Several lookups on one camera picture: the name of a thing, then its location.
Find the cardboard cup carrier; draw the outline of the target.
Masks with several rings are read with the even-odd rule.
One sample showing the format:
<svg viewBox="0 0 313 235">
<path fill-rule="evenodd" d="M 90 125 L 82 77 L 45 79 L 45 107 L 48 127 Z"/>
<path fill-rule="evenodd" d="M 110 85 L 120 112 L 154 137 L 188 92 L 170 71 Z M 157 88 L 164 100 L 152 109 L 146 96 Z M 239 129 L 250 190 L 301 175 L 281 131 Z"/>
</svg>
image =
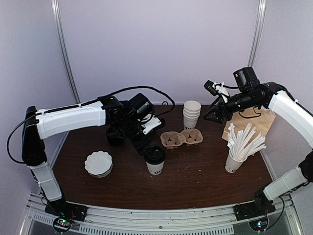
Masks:
<svg viewBox="0 0 313 235">
<path fill-rule="evenodd" d="M 202 133 L 198 129 L 186 129 L 182 132 L 164 132 L 160 135 L 162 145 L 167 149 L 178 148 L 183 144 L 187 146 L 203 142 Z"/>
</svg>

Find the brown paper bag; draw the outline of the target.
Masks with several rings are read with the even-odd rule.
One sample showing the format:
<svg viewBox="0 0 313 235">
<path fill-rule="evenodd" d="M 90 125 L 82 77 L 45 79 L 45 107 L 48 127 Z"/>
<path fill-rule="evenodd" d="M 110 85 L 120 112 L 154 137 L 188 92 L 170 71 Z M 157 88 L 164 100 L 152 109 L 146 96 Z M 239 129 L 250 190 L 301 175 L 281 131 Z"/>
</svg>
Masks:
<svg viewBox="0 0 313 235">
<path fill-rule="evenodd" d="M 227 141 L 227 134 L 229 133 L 229 126 L 231 123 L 235 125 L 235 132 L 244 130 L 248 123 L 252 124 L 252 127 L 256 127 L 256 137 L 260 132 L 263 135 L 267 135 L 270 127 L 273 124 L 276 115 L 273 111 L 261 108 L 260 110 L 256 107 L 248 108 L 243 112 L 236 112 L 233 114 L 232 120 L 227 121 L 222 134 L 222 139 Z"/>
</svg>

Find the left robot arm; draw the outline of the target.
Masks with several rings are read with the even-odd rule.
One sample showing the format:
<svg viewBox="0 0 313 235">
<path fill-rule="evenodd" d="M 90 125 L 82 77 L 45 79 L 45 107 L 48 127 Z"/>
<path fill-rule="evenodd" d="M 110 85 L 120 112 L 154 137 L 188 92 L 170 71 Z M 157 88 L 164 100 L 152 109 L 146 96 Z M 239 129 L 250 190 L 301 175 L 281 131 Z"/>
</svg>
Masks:
<svg viewBox="0 0 313 235">
<path fill-rule="evenodd" d="M 59 216 L 66 217 L 70 206 L 65 203 L 64 194 L 47 162 L 44 140 L 76 129 L 93 126 L 109 126 L 107 135 L 111 142 L 128 138 L 146 163 L 159 165 L 165 161 L 164 150 L 148 137 L 154 129 L 164 126 L 164 119 L 155 115 L 155 108 L 142 93 L 130 100 L 120 101 L 115 95 L 120 89 L 94 100 L 50 110 L 37 110 L 30 106 L 26 110 L 22 126 L 22 160 L 27 165 L 43 190 L 51 209 Z"/>
</svg>

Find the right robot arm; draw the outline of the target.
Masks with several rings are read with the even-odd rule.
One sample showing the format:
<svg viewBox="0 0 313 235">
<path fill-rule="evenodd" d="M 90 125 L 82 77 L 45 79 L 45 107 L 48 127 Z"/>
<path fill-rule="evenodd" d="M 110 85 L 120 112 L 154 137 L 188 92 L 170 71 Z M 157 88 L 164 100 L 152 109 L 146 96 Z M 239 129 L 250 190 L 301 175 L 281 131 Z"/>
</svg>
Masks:
<svg viewBox="0 0 313 235">
<path fill-rule="evenodd" d="M 216 96 L 203 116 L 205 120 L 224 123 L 230 121 L 235 112 L 264 107 L 282 117 L 312 146 L 313 115 L 293 98 L 286 87 L 275 82 L 261 83 L 252 67 L 239 69 L 233 75 L 240 93 L 230 97 L 218 91 L 218 84 L 210 80 L 204 84 L 204 88 Z M 313 154 L 309 153 L 297 167 L 255 193 L 255 202 L 250 210 L 253 215 L 261 216 L 269 209 L 270 201 L 312 181 Z"/>
</svg>

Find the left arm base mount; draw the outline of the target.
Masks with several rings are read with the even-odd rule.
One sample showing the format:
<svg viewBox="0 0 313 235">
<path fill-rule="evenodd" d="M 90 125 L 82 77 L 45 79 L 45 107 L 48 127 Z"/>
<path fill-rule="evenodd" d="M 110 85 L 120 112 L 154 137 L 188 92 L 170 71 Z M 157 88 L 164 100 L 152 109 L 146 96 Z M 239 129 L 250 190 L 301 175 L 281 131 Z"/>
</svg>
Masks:
<svg viewBox="0 0 313 235">
<path fill-rule="evenodd" d="M 52 227 L 61 234 L 69 231 L 75 221 L 84 221 L 87 210 L 86 206 L 68 203 L 64 198 L 57 201 L 46 199 L 45 212 L 57 216 L 52 222 Z"/>
</svg>

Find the single white paper cup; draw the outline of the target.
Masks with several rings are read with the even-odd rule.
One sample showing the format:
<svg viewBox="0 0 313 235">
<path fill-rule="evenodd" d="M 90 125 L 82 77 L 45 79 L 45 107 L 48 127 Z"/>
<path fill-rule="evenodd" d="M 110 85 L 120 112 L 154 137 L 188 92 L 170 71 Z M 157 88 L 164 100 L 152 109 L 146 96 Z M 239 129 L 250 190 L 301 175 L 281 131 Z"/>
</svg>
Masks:
<svg viewBox="0 0 313 235">
<path fill-rule="evenodd" d="M 146 166 L 150 174 L 159 175 L 163 170 L 164 161 L 162 161 L 159 164 L 151 164 L 151 163 L 146 162 Z"/>
</svg>

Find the stack of white paper cups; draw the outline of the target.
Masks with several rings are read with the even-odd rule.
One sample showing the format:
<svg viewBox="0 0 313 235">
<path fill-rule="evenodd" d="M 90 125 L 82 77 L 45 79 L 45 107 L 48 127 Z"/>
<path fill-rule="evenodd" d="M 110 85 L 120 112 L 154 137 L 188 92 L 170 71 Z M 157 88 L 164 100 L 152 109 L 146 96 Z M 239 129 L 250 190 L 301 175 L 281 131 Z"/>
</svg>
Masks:
<svg viewBox="0 0 313 235">
<path fill-rule="evenodd" d="M 194 100 L 189 100 L 183 106 L 183 127 L 193 129 L 196 127 L 198 118 L 201 114 L 201 104 Z"/>
</svg>

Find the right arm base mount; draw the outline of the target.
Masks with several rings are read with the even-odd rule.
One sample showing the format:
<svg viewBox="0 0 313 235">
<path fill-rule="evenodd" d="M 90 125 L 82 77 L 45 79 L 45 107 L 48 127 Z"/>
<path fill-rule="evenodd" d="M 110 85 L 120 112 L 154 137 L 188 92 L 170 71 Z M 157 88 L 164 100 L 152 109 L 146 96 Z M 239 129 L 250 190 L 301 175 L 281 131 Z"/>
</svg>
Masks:
<svg viewBox="0 0 313 235">
<path fill-rule="evenodd" d="M 268 214 L 275 212 L 272 200 L 255 198 L 253 202 L 238 203 L 234 207 L 237 221 L 247 220 L 254 232 L 265 232 L 269 228 Z"/>
</svg>

